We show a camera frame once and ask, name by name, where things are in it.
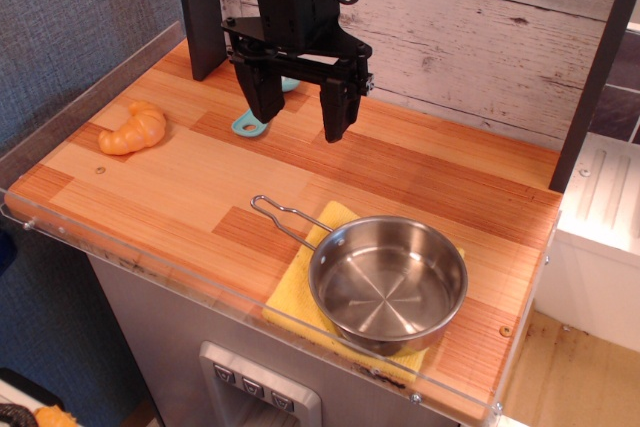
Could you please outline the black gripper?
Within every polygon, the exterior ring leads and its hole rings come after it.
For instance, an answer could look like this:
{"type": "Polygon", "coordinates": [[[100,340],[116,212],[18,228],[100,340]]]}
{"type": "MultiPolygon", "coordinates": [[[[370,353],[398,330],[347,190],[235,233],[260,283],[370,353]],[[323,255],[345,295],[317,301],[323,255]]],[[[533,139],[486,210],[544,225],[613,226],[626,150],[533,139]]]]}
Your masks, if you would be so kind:
{"type": "MultiPolygon", "coordinates": [[[[257,0],[257,17],[229,17],[222,23],[236,51],[242,39],[247,41],[247,58],[315,55],[336,60],[328,67],[328,74],[343,76],[347,82],[328,79],[320,89],[325,139],[329,143],[342,139],[357,120],[360,95],[373,88],[367,64],[372,48],[339,25],[340,7],[358,1],[257,0]]],[[[285,106],[281,76],[261,64],[236,63],[234,67],[254,117],[270,122],[285,106]]]]}

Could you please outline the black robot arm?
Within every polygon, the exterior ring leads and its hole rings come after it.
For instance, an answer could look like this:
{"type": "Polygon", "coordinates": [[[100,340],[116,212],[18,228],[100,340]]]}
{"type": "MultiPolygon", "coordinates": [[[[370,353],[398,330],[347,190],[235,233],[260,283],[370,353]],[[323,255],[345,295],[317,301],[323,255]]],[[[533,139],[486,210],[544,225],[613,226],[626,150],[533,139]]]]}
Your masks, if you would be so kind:
{"type": "Polygon", "coordinates": [[[373,87],[371,47],[342,29],[340,8],[359,0],[257,0],[256,17],[225,20],[230,60],[253,115],[270,122],[285,106],[282,78],[320,88],[325,139],[356,122],[373,87]]]}

